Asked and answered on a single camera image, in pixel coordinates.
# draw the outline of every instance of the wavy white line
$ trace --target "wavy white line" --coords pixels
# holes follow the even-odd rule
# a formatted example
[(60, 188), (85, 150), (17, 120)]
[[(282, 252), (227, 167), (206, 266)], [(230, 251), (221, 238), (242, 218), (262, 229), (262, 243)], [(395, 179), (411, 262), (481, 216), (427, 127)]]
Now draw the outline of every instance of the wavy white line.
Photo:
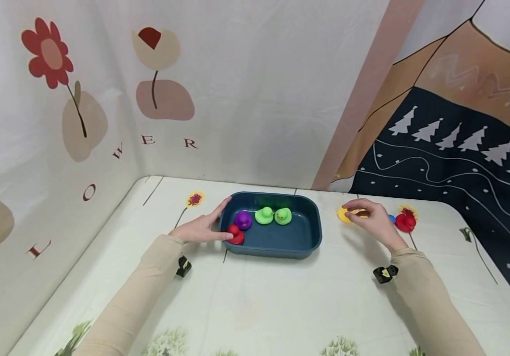
[[(458, 54), (450, 54), (450, 55), (447, 55), (447, 56), (443, 56), (443, 57), (439, 58), (439, 60), (437, 61), (437, 65), (440, 65), (442, 62), (445, 63), (445, 65), (444, 65), (444, 67), (446, 68), (445, 69), (445, 82), (446, 82), (446, 85), (448, 87), (450, 87), (451, 85), (453, 85), (453, 84), (455, 84), (457, 82), (460, 82), (462, 79), (468, 77), (470, 75), (470, 72), (473, 72), (473, 71), (476, 71), (476, 79), (478, 79), (478, 75), (479, 75), (479, 71), (480, 71), (478, 65), (475, 65), (475, 66), (473, 66), (471, 68), (468, 68), (465, 71), (460, 72), (459, 74), (456, 74), (457, 66), (458, 66), (458, 61), (459, 61)], [(438, 71), (438, 69), (435, 68), (432, 71), (432, 75), (436, 76), (436, 72), (437, 71)], [(489, 80), (488, 76), (490, 76), (490, 75), (494, 76), (495, 80)], [(501, 96), (503, 94), (506, 94), (507, 92), (510, 92), (510, 87), (509, 88), (505, 88), (505, 89), (501, 88), (501, 80), (498, 77), (498, 75), (496, 75), (496, 73), (491, 72), (488, 76), (486, 76), (482, 81), (483, 82), (486, 82), (486, 81), (494, 82), (496, 90), (498, 91), (498, 93), (493, 93), (490, 96), (488, 96), (488, 98), (493, 98), (495, 96)]]
[(405, 162), (407, 160), (410, 160), (410, 159), (413, 159), (413, 158), (419, 158), (420, 160), (423, 160), (426, 164), (427, 164), (427, 170), (426, 170), (426, 173), (425, 173), (425, 179), (427, 181), (430, 181), (431, 183), (442, 183), (443, 181), (445, 180), (449, 180), (451, 178), (454, 178), (454, 177), (458, 177), (458, 176), (467, 176), (467, 175), (477, 175), (477, 176), (483, 176), (484, 179), (486, 179), (488, 181), (488, 186), (490, 187), (491, 189), (491, 192), (492, 192), (492, 196), (494, 196), (494, 200), (496, 201), (496, 204), (498, 205), (498, 207), (503, 211), (503, 213), (505, 213), (507, 216), (510, 217), (510, 213), (507, 212), (501, 205), (501, 203), (499, 202), (498, 200), (498, 197), (496, 196), (496, 192), (494, 191), (494, 186), (492, 186), (492, 182), (490, 181), (490, 179), (488, 179), (487, 176), (483, 175), (482, 173), (479, 173), (479, 172), (467, 172), (467, 173), (461, 173), (460, 175), (454, 175), (454, 176), (450, 176), (449, 178), (447, 179), (444, 179), (444, 180), (441, 180), (441, 181), (436, 181), (436, 180), (430, 180), (429, 177), (428, 177), (428, 173), (429, 171), (431, 170), (431, 166), (429, 164), (429, 162), (427, 160), (425, 160), (423, 157), (408, 157), (406, 159), (404, 159), (403, 161), (400, 161), (398, 162), (397, 164), (394, 164), (388, 168), (382, 168), (382, 167), (379, 167), (379, 164), (377, 162), (377, 157), (375, 156), (375, 143), (373, 144), (373, 157), (374, 157), (374, 161), (375, 161), (375, 165), (380, 169), (380, 170), (386, 170), (386, 169), (390, 169), (391, 167), (394, 167), (402, 162)]
[(423, 181), (418, 181), (418, 180), (415, 180), (415, 179), (410, 179), (410, 178), (403, 178), (403, 177), (391, 177), (391, 176), (384, 176), (384, 175), (378, 175), (378, 173), (373, 173), (373, 172), (368, 172), (368, 171), (365, 171), (365, 170), (359, 170), (358, 172), (360, 173), (367, 173), (368, 175), (374, 175), (374, 176), (378, 176), (378, 177), (385, 177), (385, 178), (393, 178), (393, 179), (404, 179), (404, 180), (410, 180), (410, 181), (415, 181), (416, 183), (420, 183), (420, 184), (424, 184), (426, 186), (430, 186), (430, 187), (437, 187), (437, 188), (440, 188), (440, 187), (450, 187), (450, 188), (456, 188), (456, 189), (460, 189), (462, 191), (464, 191), (468, 196), (470, 196), (475, 202), (479, 203), (486, 211), (488, 211), (488, 213), (490, 215), (492, 215), (492, 217), (498, 221), (498, 224), (500, 224), (509, 234), (510, 234), (510, 230), (508, 228), (506, 228), (506, 226), (504, 224), (502, 224), (502, 221), (498, 220), (497, 217), (495, 217), (494, 214), (491, 213), (490, 210), (488, 210), (488, 208), (486, 206), (484, 206), (483, 203), (479, 202), (474, 196), (472, 196), (468, 191), (466, 191), (465, 189), (463, 188), (460, 188), (460, 187), (455, 187), (455, 186), (451, 186), (451, 185), (444, 185), (444, 186), (437, 186), (437, 185), (434, 185), (434, 184), (428, 184), (428, 183), (424, 183)]
[(486, 172), (488, 172), (488, 174), (491, 175), (495, 180), (498, 180), (500, 183), (504, 183), (504, 184), (507, 184), (507, 185), (510, 186), (510, 183), (508, 183), (507, 181), (504, 181), (502, 179), (497, 178), (495, 175), (492, 174), (492, 172), (490, 172), (490, 170), (486, 169), (486, 167), (484, 167), (483, 165), (481, 165), (481, 164), (479, 164), (479, 163), (477, 163), (475, 161), (468, 160), (467, 158), (461, 158), (461, 157), (441, 157), (440, 155), (437, 155), (437, 154), (434, 154), (434, 153), (430, 153), (428, 151), (422, 150), (422, 149), (417, 148), (417, 147), (391, 145), (391, 143), (383, 142), (383, 141), (381, 141), (379, 139), (376, 139), (375, 141), (379, 142), (379, 143), (383, 143), (384, 145), (391, 146), (391, 147), (408, 148), (408, 149), (412, 149), (412, 150), (421, 151), (421, 152), (424, 152), (426, 154), (430, 154), (430, 155), (432, 155), (434, 157), (441, 158), (442, 160), (461, 160), (461, 161), (471, 162), (472, 164), (475, 164), (475, 165), (479, 166), (480, 168), (482, 168), (483, 170), (485, 170)]

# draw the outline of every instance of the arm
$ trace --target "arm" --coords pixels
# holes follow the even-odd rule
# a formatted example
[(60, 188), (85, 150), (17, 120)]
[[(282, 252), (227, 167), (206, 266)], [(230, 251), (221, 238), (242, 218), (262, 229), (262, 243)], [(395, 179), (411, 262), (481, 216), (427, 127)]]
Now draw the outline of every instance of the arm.
[(407, 246), (389, 221), (385, 208), (364, 198), (342, 207), (349, 211), (365, 209), (364, 214), (359, 214), (368, 219), (352, 213), (345, 215), (391, 252), (391, 263), (399, 269), (393, 282), (421, 332), (421, 350), (427, 356), (485, 356), (431, 262), (423, 252)]
[(403, 248), (392, 255), (399, 269), (393, 282), (422, 334), (421, 349), (428, 356), (485, 356), (423, 252)]
[(126, 356), (178, 269), (184, 243), (160, 235), (94, 322), (74, 356)]

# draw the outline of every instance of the red rubber duck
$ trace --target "red rubber duck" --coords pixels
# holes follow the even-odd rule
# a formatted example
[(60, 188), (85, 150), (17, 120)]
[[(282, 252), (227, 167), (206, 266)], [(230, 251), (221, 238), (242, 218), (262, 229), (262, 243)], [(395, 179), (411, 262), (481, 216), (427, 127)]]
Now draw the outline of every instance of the red rubber duck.
[(245, 241), (245, 235), (243, 234), (243, 231), (239, 229), (239, 226), (235, 224), (229, 225), (227, 232), (233, 234), (233, 239), (227, 240), (228, 243), (233, 245), (242, 245)]
[(410, 214), (399, 214), (396, 216), (396, 228), (403, 232), (412, 232), (417, 225), (415, 217)]

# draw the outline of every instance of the plastic tub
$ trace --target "plastic tub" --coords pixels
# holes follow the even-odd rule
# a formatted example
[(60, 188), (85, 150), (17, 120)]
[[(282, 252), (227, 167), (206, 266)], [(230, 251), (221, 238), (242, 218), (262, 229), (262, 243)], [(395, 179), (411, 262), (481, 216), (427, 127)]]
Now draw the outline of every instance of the plastic tub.
[[(292, 221), (278, 225), (273, 221), (261, 225), (255, 221), (255, 211), (269, 206), (276, 211), (289, 208)], [(227, 231), (239, 211), (247, 211), (253, 218), (251, 228), (243, 231), (245, 241), (233, 245), (224, 241), (234, 254), (305, 259), (322, 242), (322, 226), (316, 204), (305, 196), (241, 191), (232, 195), (220, 218), (220, 231)]]

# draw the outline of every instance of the tulip illustration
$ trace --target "tulip illustration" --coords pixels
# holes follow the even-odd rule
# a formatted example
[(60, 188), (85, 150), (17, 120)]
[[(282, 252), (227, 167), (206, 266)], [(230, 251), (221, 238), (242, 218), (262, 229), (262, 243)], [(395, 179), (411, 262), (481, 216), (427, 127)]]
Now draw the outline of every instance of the tulip illustration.
[(151, 81), (136, 89), (136, 102), (150, 119), (189, 120), (195, 114), (190, 94), (173, 80), (158, 78), (158, 72), (175, 64), (180, 57), (180, 42), (172, 31), (144, 27), (132, 32), (132, 44), (138, 59), (152, 71)]

